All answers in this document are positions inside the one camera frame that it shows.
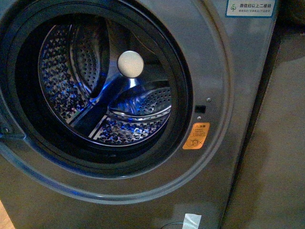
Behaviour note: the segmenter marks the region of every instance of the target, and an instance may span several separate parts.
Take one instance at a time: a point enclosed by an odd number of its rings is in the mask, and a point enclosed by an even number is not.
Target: white sticker
[[[198,229],[200,220],[200,215],[185,214],[182,229]]]
[[[228,17],[271,17],[275,0],[228,0]]]

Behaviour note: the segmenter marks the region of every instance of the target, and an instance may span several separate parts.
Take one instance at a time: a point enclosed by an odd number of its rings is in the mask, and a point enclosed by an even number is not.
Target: front-loading washing machine
[[[14,226],[219,228],[276,4],[3,0],[0,199]]]

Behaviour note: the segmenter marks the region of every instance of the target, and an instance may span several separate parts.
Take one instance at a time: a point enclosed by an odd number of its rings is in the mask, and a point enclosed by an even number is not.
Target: stainless steel drum
[[[96,144],[142,142],[166,124],[171,112],[171,90],[160,63],[144,59],[144,71],[134,78],[121,73],[117,60],[129,50],[127,39],[142,46],[143,56],[155,55],[126,28],[103,19],[54,25],[41,47],[39,79],[50,110]],[[137,62],[126,65],[127,70],[137,67]]]

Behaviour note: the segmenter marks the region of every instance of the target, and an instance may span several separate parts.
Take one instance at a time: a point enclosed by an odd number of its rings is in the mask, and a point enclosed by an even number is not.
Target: floor
[[[15,229],[0,201],[0,229]]]

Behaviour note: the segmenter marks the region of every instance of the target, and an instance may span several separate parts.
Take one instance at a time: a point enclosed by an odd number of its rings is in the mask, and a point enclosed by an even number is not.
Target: label sticker
[[[227,17],[265,17],[273,14],[275,0],[228,0]]]
[[[183,149],[200,149],[208,135],[210,123],[195,123]]]
[[[198,229],[201,215],[185,214],[182,229]]]

